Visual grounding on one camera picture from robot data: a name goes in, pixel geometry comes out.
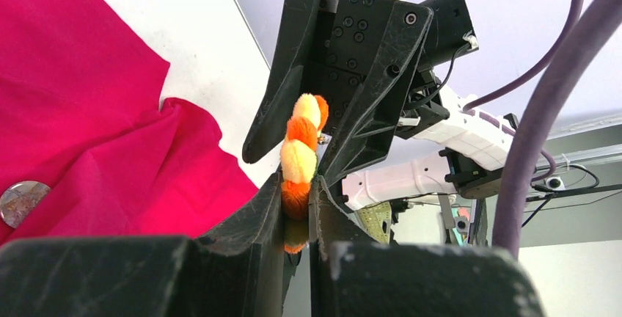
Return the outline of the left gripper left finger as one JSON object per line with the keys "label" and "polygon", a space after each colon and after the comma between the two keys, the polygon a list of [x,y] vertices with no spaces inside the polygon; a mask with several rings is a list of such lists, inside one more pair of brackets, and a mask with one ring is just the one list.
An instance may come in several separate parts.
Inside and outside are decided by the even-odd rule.
{"label": "left gripper left finger", "polygon": [[279,316],[279,173],[205,235],[17,240],[1,248],[3,316]]}

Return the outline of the red t-shirt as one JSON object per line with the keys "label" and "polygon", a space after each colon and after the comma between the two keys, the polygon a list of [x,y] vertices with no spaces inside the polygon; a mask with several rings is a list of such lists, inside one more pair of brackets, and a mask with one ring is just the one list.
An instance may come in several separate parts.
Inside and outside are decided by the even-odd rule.
{"label": "red t-shirt", "polygon": [[252,199],[211,114],[161,99],[168,69],[104,0],[1,0],[1,189],[50,189],[2,243],[197,237]]}

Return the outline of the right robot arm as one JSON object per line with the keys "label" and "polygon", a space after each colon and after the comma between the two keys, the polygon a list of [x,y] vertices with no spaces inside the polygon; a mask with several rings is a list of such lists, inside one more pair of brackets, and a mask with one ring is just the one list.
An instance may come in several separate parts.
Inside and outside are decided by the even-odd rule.
{"label": "right robot arm", "polygon": [[273,65],[242,157],[285,137],[304,93],[329,106],[319,173],[352,210],[427,194],[494,196],[512,133],[463,112],[433,69],[474,50],[465,0],[284,0]]}

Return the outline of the orange yellow pompom brooch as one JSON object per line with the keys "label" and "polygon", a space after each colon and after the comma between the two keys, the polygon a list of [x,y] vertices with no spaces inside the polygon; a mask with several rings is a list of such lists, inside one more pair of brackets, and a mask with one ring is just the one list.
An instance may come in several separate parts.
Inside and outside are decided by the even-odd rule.
{"label": "orange yellow pompom brooch", "polygon": [[309,240],[308,215],[312,180],[318,163],[317,147],[329,116],[329,105],[320,95],[304,93],[295,102],[286,123],[280,149],[281,207],[287,216],[284,251],[297,254]]}

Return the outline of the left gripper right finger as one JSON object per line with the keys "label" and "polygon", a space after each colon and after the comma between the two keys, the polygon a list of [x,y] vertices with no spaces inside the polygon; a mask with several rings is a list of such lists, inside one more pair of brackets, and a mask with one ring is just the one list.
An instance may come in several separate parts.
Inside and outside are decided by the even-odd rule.
{"label": "left gripper right finger", "polygon": [[523,268],[488,247],[391,246],[334,204],[317,177],[310,194],[314,316],[542,316]]}

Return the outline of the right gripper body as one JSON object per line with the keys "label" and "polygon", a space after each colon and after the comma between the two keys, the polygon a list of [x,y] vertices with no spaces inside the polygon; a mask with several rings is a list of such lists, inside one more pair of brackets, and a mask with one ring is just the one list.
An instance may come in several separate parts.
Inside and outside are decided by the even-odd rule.
{"label": "right gripper body", "polygon": [[[333,135],[357,87],[365,81],[392,5],[398,0],[321,0],[301,90],[329,105],[324,132]],[[434,68],[467,54],[473,25],[465,0],[425,0],[433,20],[422,45],[395,135],[408,139],[450,117]]]}

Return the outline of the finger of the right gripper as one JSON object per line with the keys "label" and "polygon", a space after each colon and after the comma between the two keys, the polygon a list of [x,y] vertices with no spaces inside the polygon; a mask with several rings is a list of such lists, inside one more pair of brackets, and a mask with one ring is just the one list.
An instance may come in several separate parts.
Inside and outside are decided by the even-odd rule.
{"label": "finger of the right gripper", "polygon": [[254,164],[282,141],[292,115],[310,47],[320,0],[284,0],[266,91],[246,136],[242,158]]}
{"label": "finger of the right gripper", "polygon": [[392,5],[367,77],[357,87],[318,167],[327,186],[387,157],[432,20],[429,7],[403,1]]}

